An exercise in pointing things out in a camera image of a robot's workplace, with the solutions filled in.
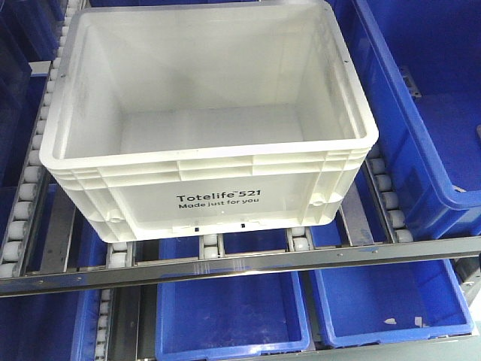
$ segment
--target plastic crate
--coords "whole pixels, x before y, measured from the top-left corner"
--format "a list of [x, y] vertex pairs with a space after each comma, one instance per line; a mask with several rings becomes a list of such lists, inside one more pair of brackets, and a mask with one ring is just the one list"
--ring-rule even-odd
[[481, 3], [332, 3], [415, 238], [479, 235]]
[[[269, 232], [243, 237], [258, 244]], [[197, 238], [162, 240], [163, 259], [196, 254]], [[158, 290], [157, 359], [230, 359], [301, 351], [310, 343], [297, 272], [182, 281]]]
[[326, 3], [89, 9], [67, 43], [41, 161], [107, 242], [328, 223], [377, 139]]
[[55, 59], [62, 24], [51, 0], [0, 0], [0, 17], [27, 60]]
[[[53, 195], [49, 192], [47, 203]], [[3, 201], [0, 190], [0, 205]], [[42, 223], [48, 224], [48, 217]], [[79, 267], [98, 265], [102, 258], [105, 261], [106, 245], [87, 225], [82, 232]], [[0, 359], [93, 360], [99, 305], [100, 290], [0, 299]]]
[[473, 321], [449, 260], [317, 270], [322, 341], [332, 347], [471, 333]]

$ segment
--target metal shelf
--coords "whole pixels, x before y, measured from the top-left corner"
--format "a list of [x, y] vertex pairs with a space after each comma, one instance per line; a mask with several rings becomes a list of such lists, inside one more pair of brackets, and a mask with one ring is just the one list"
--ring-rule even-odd
[[[59, 188], [53, 200], [50, 225], [44, 245], [40, 270], [27, 272], [19, 269], [18, 277], [0, 279], [0, 296], [18, 296], [36, 293], [62, 292], [94, 288], [124, 287], [160, 282], [181, 281], [196, 278], [216, 278], [252, 273], [300, 271], [315, 268], [408, 262], [424, 259], [462, 258], [477, 256], [481, 252], [481, 237], [450, 238], [435, 241], [398, 243], [389, 228], [388, 214], [380, 201], [380, 192], [368, 165], [364, 166], [375, 205], [386, 231], [386, 241], [374, 242], [369, 230], [359, 195], [355, 186], [349, 190], [340, 210], [342, 233], [346, 236], [341, 246], [311, 247], [308, 251], [292, 251], [289, 232], [286, 247], [258, 253], [228, 254], [217, 259], [153, 259], [142, 257], [143, 248], [158, 247], [159, 241], [139, 241], [129, 245], [130, 266], [109, 268], [102, 265], [89, 268], [69, 268], [68, 259], [72, 246], [72, 229], [81, 217], [66, 194]], [[35, 214], [41, 214], [43, 202], [38, 202]], [[41, 217], [34, 217], [32, 230], [39, 228]], [[23, 252], [24, 257], [33, 253], [35, 234], [30, 234]], [[26, 264], [23, 259], [19, 264]]]

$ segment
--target blue plastic bin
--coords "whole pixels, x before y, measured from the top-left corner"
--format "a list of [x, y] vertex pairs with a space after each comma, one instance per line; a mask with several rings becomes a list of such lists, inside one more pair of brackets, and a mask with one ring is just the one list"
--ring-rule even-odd
[[332, 347], [469, 334], [473, 321], [448, 260], [311, 273], [321, 336]]
[[253, 2], [257, 0], [90, 0], [93, 8], [110, 6], [218, 4], [221, 2]]
[[0, 0], [0, 17], [27, 60], [55, 59], [62, 23], [51, 0]]
[[[415, 238], [481, 234], [481, 2], [331, 4]], [[400, 67], [420, 98], [411, 97]]]
[[[193, 237], [165, 239], [160, 247], [164, 259], [197, 252]], [[301, 351], [309, 342], [297, 272], [159, 285], [157, 359], [258, 356]]]

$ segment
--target white roller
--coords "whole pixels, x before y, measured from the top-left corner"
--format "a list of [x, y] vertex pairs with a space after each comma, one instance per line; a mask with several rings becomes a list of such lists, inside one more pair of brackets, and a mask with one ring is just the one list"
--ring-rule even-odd
[[204, 248], [204, 258], [205, 259], [212, 259], [217, 258], [219, 256], [219, 248], [215, 246], [210, 246]]
[[29, 165], [41, 165], [39, 151], [31, 150], [29, 153]]
[[394, 209], [392, 211], [389, 211], [388, 214], [389, 214], [389, 219], [391, 220], [392, 226], [394, 228], [402, 228], [405, 226], [403, 211]]
[[43, 138], [42, 134], [34, 135], [34, 137], [32, 139], [32, 148], [34, 150], [40, 149], [40, 146], [42, 144], [42, 138]]
[[105, 329], [105, 328], [107, 328], [107, 324], [108, 324], [108, 317], [107, 316], [100, 316], [98, 318], [98, 327], [99, 328]]
[[15, 220], [8, 225], [8, 239], [22, 240], [26, 234], [27, 222], [25, 220]]
[[46, 124], [47, 124], [46, 120], [39, 120], [37, 122], [37, 127], [35, 128], [35, 132], [37, 134], [44, 134]]
[[44, 95], [44, 105], [49, 107], [52, 104], [52, 93], [45, 93]]
[[396, 193], [383, 192], [381, 193], [381, 197], [383, 198], [383, 203], [386, 206], [386, 209], [391, 210], [399, 207], [399, 198]]
[[100, 329], [97, 331], [97, 342], [106, 342], [107, 341], [107, 330]]
[[108, 314], [108, 302], [102, 302], [100, 304], [100, 311], [101, 314]]
[[33, 203], [18, 202], [14, 206], [14, 218], [16, 220], [27, 220], [32, 214]]
[[414, 242], [413, 234], [407, 229], [398, 229], [396, 231], [396, 237], [399, 243], [410, 243]]
[[18, 196], [22, 201], [33, 201], [37, 194], [37, 184], [24, 183], [20, 186]]
[[49, 107], [40, 108], [40, 119], [46, 120], [46, 118], [48, 117], [49, 109], [50, 109]]
[[102, 301], [109, 301], [110, 300], [110, 290], [102, 290], [101, 300]]
[[387, 174], [380, 174], [376, 176], [376, 182], [381, 192], [387, 192], [392, 189], [391, 178]]
[[50, 80], [56, 80], [59, 75], [59, 69], [50, 70]]
[[23, 171], [23, 179], [26, 183], [37, 183], [40, 180], [40, 173], [40, 167], [31, 165]]
[[374, 158], [369, 160], [371, 164], [371, 169], [374, 174], [386, 173], [386, 164], [382, 158]]
[[47, 91], [49, 93], [53, 93], [53, 90], [55, 89], [55, 81], [47, 81]]
[[20, 258], [21, 241], [12, 241], [5, 243], [3, 247], [3, 260], [8, 262], [16, 262]]
[[309, 242], [305, 237], [297, 237], [293, 239], [294, 250], [309, 250]]
[[306, 234], [306, 227], [291, 228], [292, 237], [302, 237]]
[[112, 253], [110, 255], [110, 267], [111, 268], [122, 268], [127, 265], [127, 253], [119, 252]]
[[116, 252], [120, 252], [122, 250], [127, 250], [127, 242], [112, 243], [112, 248]]
[[215, 246], [215, 245], [217, 245], [217, 235], [204, 236], [204, 246]]
[[105, 355], [105, 344], [95, 346], [95, 357], [103, 357]]
[[58, 69], [61, 61], [62, 61], [62, 58], [59, 58], [59, 57], [55, 58], [55, 60], [53, 60], [53, 62], [52, 62], [52, 67], [54, 69]]
[[67, 11], [65, 12], [65, 16], [66, 16], [66, 17], [73, 17], [76, 12], [77, 12], [77, 9], [75, 9], [75, 8], [68, 8]]
[[4, 263], [0, 265], [0, 278], [10, 278], [14, 276], [16, 263]]

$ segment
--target shelf rack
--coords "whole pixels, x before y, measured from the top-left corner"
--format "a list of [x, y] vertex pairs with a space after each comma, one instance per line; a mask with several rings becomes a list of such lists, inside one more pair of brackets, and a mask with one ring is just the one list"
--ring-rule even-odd
[[[81, 2], [80, 7], [84, 6], [86, 6], [85, 2]], [[51, 78], [49, 74], [51, 69], [52, 67], [46, 74], [47, 79]], [[37, 121], [41, 119], [41, 113], [42, 110], [39, 109]], [[76, 240], [72, 237], [72, 230], [74, 222], [81, 215], [59, 188], [53, 202], [41, 267], [36, 272], [28, 272], [26, 264], [35, 249], [44, 200], [50, 182], [50, 175], [43, 169], [38, 182], [39, 191], [35, 199], [35, 210], [29, 220], [29, 232], [23, 239], [18, 266], [14, 277], [0, 278], [0, 297], [114, 288], [115, 290], [110, 292], [109, 336], [105, 343], [105, 355], [97, 358], [113, 361], [155, 361], [153, 357], [155, 284], [161, 282], [451, 258], [456, 259], [456, 271], [464, 281], [461, 287], [470, 302], [481, 287], [479, 267], [476, 259], [473, 258], [477, 258], [481, 253], [481, 237], [400, 243], [389, 221], [389, 212], [383, 204], [380, 188], [375, 180], [375, 172], [368, 161], [363, 165], [362, 171], [368, 180], [372, 199], [386, 234], [386, 240], [383, 242], [373, 241], [370, 232], [366, 232], [369, 230], [367, 217], [354, 186], [349, 190], [339, 212], [340, 224], [345, 235], [344, 243], [340, 246], [314, 247], [311, 242], [311, 250], [294, 251], [289, 247], [289, 232], [287, 232], [286, 247], [279, 250], [229, 254], [216, 259], [192, 257], [160, 260], [158, 258], [159, 241], [142, 241], [126, 245], [124, 266], [113, 267], [110, 264], [110, 257], [107, 256], [104, 265], [72, 268], [68, 266], [72, 250], [76, 249], [76, 245], [73, 244]], [[110, 245], [107, 255], [113, 252], [113, 246]], [[446, 359], [451, 354], [455, 359], [455, 350], [460, 347], [463, 350], [469, 349], [473, 355], [481, 353], [479, 336], [473, 334], [450, 337], [449, 340], [441, 338], [345, 350], [312, 349], [302, 353], [262, 356], [262, 360], [290, 361], [299, 357], [305, 361], [321, 358], [376, 360], [381, 357], [395, 359], [396, 356], [399, 357], [399, 353], [407, 356], [417, 355], [420, 352], [431, 353], [433, 359], [439, 359], [440, 355]], [[244, 359], [244, 361], [259, 361], [259, 358]]]

